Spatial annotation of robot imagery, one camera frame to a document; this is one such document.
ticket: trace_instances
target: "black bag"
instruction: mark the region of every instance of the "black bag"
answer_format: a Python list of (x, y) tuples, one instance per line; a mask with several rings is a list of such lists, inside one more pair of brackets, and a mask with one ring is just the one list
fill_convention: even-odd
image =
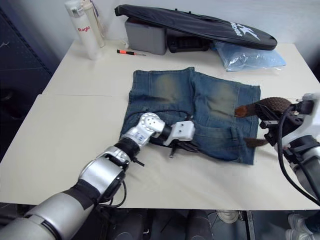
[(277, 46), (277, 40), (264, 31), (212, 16), (128, 4), (117, 6), (114, 11), (116, 16), (126, 15), (149, 24), (209, 40), (260, 50), (273, 50)]

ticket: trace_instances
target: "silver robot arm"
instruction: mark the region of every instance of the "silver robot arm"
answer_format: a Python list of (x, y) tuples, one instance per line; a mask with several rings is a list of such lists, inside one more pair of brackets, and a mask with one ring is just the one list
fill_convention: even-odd
[(191, 141), (195, 132), (192, 121), (165, 124), (156, 114), (140, 117), (137, 126), (121, 136), (95, 160), (89, 162), (70, 189), (49, 197), (0, 230), (6, 240), (69, 240), (99, 203), (110, 200), (124, 181), (130, 161), (136, 159), (150, 137), (169, 145), (172, 140)]

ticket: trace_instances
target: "white wall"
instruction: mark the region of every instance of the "white wall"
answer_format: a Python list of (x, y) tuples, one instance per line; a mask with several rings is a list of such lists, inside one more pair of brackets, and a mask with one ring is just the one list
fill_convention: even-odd
[[(61, 60), (77, 33), (65, 0), (9, 1), (30, 32), (47, 42)], [(320, 0), (95, 0), (108, 39), (126, 39), (126, 16), (116, 17), (120, 4), (160, 7), (209, 15), (263, 30), (279, 43), (295, 43), (312, 68), (320, 55)]]

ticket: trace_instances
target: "gray case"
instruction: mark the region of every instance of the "gray case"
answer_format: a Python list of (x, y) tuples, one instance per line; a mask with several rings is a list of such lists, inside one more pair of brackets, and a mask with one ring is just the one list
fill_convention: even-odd
[(164, 55), (167, 50), (167, 29), (129, 18), (124, 23), (130, 48)]

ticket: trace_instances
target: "white table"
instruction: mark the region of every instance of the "white table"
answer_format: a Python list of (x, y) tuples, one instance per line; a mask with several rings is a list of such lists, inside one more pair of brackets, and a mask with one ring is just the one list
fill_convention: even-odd
[[(288, 62), (283, 70), (263, 69), (246, 73), (224, 72), (214, 53), (140, 57), (113, 54), (117, 49), (111, 47), (113, 44), (116, 43), (107, 44), (105, 58), (98, 62), (76, 57), (78, 45), (71, 46), (46, 90), (36, 99), (0, 164), (0, 202), (35, 205), (72, 186), (84, 165), (118, 140), (132, 85), (132, 72), (136, 69), (195, 66), (196, 71), (211, 76), (260, 84), (263, 97), (280, 96), (294, 100), (319, 89), (319, 83), (292, 44), (279, 45), (279, 52)], [(283, 88), (275, 87), (276, 83)], [(256, 149), (253, 166), (222, 162), (183, 150), (171, 159), (169, 153), (170, 149), (152, 144), (141, 151), (138, 158), (145, 167), (130, 164), (126, 172), (128, 196), (123, 207), (319, 208), (287, 182), (279, 168), (276, 152), (269, 145)], [(286, 167), (297, 181), (288, 164)], [(123, 190), (120, 189), (115, 202), (122, 197)]]

